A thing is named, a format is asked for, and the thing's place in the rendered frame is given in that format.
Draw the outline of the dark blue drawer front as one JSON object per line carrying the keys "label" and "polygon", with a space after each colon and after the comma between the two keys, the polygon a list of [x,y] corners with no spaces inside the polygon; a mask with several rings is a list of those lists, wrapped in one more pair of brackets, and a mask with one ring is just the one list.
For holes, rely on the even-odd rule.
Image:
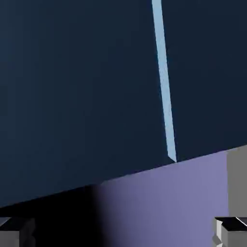
{"label": "dark blue drawer front", "polygon": [[247,0],[162,0],[177,160],[247,144]]}
{"label": "dark blue drawer front", "polygon": [[0,0],[0,207],[167,161],[151,0]]}

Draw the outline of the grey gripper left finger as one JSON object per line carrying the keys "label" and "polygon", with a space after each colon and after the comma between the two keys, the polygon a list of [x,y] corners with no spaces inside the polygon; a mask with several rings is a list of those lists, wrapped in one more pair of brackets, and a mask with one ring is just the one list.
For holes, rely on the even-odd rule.
{"label": "grey gripper left finger", "polygon": [[36,247],[34,218],[1,217],[0,247]]}

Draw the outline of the dark blue cabinet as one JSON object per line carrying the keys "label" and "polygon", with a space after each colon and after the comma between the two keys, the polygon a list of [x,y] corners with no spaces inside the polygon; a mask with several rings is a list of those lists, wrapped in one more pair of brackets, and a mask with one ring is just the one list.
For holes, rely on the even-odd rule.
{"label": "dark blue cabinet", "polygon": [[165,165],[168,165],[179,161],[177,160],[174,126],[173,126],[162,0],[151,0],[151,4],[152,4],[153,23],[154,23],[154,35],[156,42],[160,92],[161,92],[162,109],[163,109],[163,117],[164,117],[166,151],[168,157],[168,161]]}

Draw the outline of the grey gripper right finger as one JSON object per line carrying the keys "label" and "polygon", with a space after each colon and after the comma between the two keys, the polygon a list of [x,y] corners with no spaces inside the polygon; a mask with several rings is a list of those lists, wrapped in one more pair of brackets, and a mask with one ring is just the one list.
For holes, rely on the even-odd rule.
{"label": "grey gripper right finger", "polygon": [[247,247],[247,217],[215,217],[212,247]]}

